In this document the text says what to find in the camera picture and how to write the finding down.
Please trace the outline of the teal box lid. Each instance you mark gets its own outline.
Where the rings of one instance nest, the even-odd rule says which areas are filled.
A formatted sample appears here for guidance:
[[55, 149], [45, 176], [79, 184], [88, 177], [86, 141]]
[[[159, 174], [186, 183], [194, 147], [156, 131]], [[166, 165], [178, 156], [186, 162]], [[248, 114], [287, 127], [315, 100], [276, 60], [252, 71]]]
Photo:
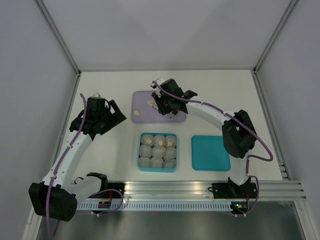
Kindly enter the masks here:
[[191, 138], [192, 168], [195, 171], [228, 172], [230, 156], [218, 135], [194, 135]]

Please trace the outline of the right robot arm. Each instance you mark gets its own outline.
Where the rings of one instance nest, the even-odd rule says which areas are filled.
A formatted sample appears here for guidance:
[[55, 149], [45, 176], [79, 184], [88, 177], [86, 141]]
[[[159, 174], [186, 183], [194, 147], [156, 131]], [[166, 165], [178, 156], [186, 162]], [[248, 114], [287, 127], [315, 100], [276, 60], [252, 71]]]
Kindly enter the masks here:
[[212, 186], [216, 198], [245, 198], [256, 196], [253, 190], [256, 185], [248, 175], [247, 159], [258, 139], [256, 130], [244, 110], [237, 112], [222, 110], [205, 102], [194, 91], [183, 91], [174, 79], [157, 79], [151, 83], [156, 91], [152, 97], [157, 111], [162, 115], [183, 112], [194, 115], [214, 125], [221, 130], [223, 147], [229, 154], [232, 167], [227, 183], [217, 183]]

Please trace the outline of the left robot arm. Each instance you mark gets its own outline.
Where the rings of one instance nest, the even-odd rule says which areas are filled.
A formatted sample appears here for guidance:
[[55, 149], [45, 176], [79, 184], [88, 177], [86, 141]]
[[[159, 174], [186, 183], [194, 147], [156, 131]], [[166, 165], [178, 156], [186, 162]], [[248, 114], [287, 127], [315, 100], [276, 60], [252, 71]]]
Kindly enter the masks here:
[[96, 195], [109, 193], [106, 174], [89, 172], [83, 180], [73, 184], [74, 173], [97, 135], [103, 135], [127, 118], [114, 100], [91, 96], [83, 110], [71, 122], [65, 146], [54, 165], [41, 182], [33, 182], [28, 194], [38, 216], [68, 222], [79, 203]]

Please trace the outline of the white metal tweezers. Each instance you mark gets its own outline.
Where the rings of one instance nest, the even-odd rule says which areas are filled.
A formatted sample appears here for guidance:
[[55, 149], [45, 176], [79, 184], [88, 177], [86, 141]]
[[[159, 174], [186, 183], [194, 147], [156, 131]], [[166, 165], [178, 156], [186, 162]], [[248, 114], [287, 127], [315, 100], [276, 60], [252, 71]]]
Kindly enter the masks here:
[[148, 102], [147, 102], [147, 104], [149, 105], [149, 106], [151, 106], [153, 109], [155, 109], [155, 110], [158, 110], [158, 106], [157, 106], [157, 104], [156, 104], [156, 102], [154, 101], [154, 100], [149, 100]]

